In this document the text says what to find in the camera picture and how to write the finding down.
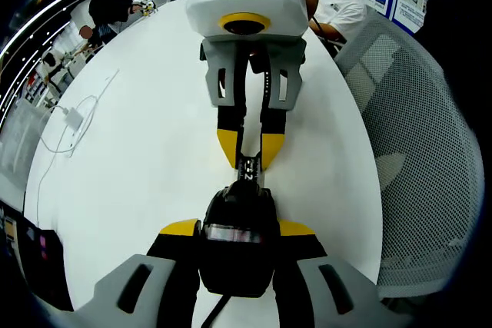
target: white round table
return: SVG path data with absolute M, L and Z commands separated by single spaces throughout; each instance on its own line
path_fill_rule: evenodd
M 214 194 L 236 174 L 216 136 L 217 109 L 200 61 L 202 37 L 186 18 L 187 0 L 160 7 L 106 45 L 78 74 L 59 105 L 101 96 L 86 135 L 70 157 L 57 154 L 39 191 L 39 226 L 59 235 L 75 309 L 95 283 L 131 255 L 146 254 L 167 224 L 203 219 Z M 281 218 L 312 228 L 324 249 L 350 262 L 373 282 L 381 259 L 379 181 L 364 123 L 345 81 L 308 30 L 304 83 L 287 114 L 284 146 L 265 173 Z M 243 152 L 259 148 L 262 75 L 247 76 L 248 115 Z M 55 110 L 43 138 L 55 148 L 65 129 Z M 70 129 L 59 150 L 69 145 Z M 25 216 L 36 223 L 38 186 L 53 154 L 40 143 L 25 196 Z M 194 326 L 219 299 L 203 286 Z M 270 288 L 260 299 L 233 298 L 215 327 L 277 326 Z

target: white t-shirt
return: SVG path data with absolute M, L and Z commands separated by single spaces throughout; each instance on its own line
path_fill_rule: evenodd
M 314 13 L 318 22 L 331 25 L 347 41 L 357 33 L 366 15 L 363 0 L 319 0 Z
M 42 78 L 48 76 L 49 73 L 51 73 L 52 71 L 54 71 L 62 62 L 63 60 L 63 54 L 60 53 L 59 51 L 55 50 L 55 49 L 51 49 L 49 51 L 50 53 L 52 53 L 53 57 L 55 58 L 55 65 L 52 67 L 51 65 L 49 65 L 48 63 L 44 63 L 43 61 L 40 63 L 40 68 L 38 69 L 38 72 L 40 72 L 40 75 Z M 57 77 L 59 74 L 57 73 L 55 76 L 53 76 L 53 79 L 54 80 L 57 80 Z

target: black shirt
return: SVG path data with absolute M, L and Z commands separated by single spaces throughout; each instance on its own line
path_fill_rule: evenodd
M 92 29 L 92 36 L 87 40 L 87 43 L 91 48 L 97 48 L 102 45 L 102 40 L 99 37 L 99 33 L 96 28 Z
M 128 9 L 132 0 L 91 0 L 89 14 L 94 24 L 107 25 L 115 22 L 126 22 L 128 20 Z

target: black cable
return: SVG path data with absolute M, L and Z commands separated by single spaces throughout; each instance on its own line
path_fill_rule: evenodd
M 326 42 L 327 45 L 329 45 L 330 43 L 328 42 L 328 38 L 326 37 L 326 34 L 324 33 L 323 28 L 321 28 L 320 22 L 318 22 L 314 16 L 313 16 L 313 21 L 316 24 L 316 26 L 320 29 L 321 37 L 323 38 L 324 42 Z
M 210 314 L 208 314 L 207 319 L 205 319 L 201 325 L 201 328 L 211 328 L 215 318 L 217 318 L 218 314 L 222 311 L 222 309 L 224 309 L 225 304 L 228 303 L 230 299 L 230 296 L 224 295 L 221 297 L 214 309 L 210 312 Z

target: yellow ring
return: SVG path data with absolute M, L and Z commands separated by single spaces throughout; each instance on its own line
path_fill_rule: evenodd
M 270 19 L 264 17 L 263 15 L 257 15 L 256 13 L 232 13 L 230 15 L 223 15 L 218 24 L 225 30 L 224 26 L 233 21 L 258 22 L 264 27 L 262 31 L 265 31 L 268 27 L 270 27 Z

